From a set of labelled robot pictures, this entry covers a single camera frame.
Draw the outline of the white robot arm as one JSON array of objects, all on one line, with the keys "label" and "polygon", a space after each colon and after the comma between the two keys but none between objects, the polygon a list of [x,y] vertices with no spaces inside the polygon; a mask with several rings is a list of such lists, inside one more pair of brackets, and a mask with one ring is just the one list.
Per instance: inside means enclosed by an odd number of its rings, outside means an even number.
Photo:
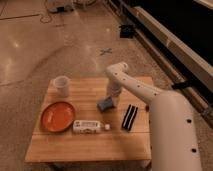
[{"label": "white robot arm", "polygon": [[110,65],[107,94],[125,88],[149,106],[152,171],[202,171],[193,107],[174,90],[162,90],[127,74],[128,64]]}]

